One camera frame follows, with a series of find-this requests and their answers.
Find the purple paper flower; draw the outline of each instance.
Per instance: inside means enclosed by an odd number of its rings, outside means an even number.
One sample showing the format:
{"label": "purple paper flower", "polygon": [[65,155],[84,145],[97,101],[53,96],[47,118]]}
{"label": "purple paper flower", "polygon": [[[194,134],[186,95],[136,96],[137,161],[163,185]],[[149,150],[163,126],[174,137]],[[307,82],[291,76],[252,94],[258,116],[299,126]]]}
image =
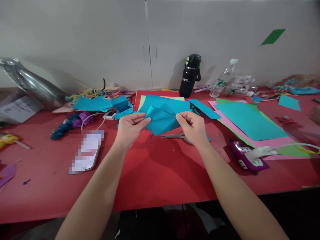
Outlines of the purple paper flower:
{"label": "purple paper flower", "polygon": [[73,128],[81,127],[81,124],[82,124],[82,120],[81,119],[75,119],[75,120],[72,121]]}
{"label": "purple paper flower", "polygon": [[[89,117],[91,114],[89,112],[83,112],[79,114],[79,117],[81,118],[81,122],[83,122],[87,117]],[[89,117],[85,122],[84,125],[87,125],[89,123],[93,122],[93,116]]]}

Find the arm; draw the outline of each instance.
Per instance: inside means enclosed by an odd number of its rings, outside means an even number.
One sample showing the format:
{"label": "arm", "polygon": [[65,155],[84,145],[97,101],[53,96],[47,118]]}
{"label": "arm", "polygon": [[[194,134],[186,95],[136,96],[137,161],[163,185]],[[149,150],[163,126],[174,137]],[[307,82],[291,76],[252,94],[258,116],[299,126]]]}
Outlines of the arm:
{"label": "arm", "polygon": [[100,239],[112,211],[127,150],[151,121],[144,117],[145,113],[134,113],[120,118],[111,149],[64,220],[57,240]]}
{"label": "arm", "polygon": [[289,239],[257,195],[211,146],[203,118],[189,111],[176,118],[199,151],[219,202],[241,239]]}

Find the white wall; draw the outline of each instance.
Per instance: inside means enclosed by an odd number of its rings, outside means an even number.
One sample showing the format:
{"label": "white wall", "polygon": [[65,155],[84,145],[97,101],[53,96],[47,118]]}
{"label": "white wall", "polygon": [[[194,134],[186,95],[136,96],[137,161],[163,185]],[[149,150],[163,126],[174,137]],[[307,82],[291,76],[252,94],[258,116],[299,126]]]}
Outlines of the white wall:
{"label": "white wall", "polygon": [[[213,82],[238,58],[236,71],[257,83],[295,73],[320,73],[320,7],[315,1],[147,0],[153,87],[179,88],[185,58],[202,56],[203,80]],[[274,29],[273,45],[261,43]]]}
{"label": "white wall", "polygon": [[[0,57],[19,57],[64,88],[151,88],[144,0],[10,0],[0,3]],[[14,83],[0,69],[0,87]]]}
{"label": "white wall", "polygon": [[[102,86],[179,88],[185,58],[202,56],[198,85],[231,58],[257,82],[320,74],[320,9],[304,0],[11,0],[0,4],[0,56],[72,92]],[[286,31],[260,46],[274,29]],[[14,86],[0,69],[0,87]]]}

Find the phone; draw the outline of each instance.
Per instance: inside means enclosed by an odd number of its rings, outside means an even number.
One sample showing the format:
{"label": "phone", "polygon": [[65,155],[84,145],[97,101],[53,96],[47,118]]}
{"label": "phone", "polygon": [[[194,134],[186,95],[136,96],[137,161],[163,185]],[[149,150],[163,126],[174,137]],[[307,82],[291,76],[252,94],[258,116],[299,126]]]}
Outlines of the phone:
{"label": "phone", "polygon": [[101,143],[103,141],[103,130],[83,131],[83,140],[76,153],[69,174],[82,174],[94,168]]}

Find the black water bottle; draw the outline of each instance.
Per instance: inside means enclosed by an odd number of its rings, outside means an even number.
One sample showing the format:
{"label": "black water bottle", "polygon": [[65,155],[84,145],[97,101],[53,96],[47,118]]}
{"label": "black water bottle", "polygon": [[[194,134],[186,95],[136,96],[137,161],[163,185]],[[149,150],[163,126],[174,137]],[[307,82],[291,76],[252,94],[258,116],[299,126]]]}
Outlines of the black water bottle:
{"label": "black water bottle", "polygon": [[195,81],[201,80],[200,65],[200,55],[191,54],[187,57],[179,90],[180,97],[190,97]]}

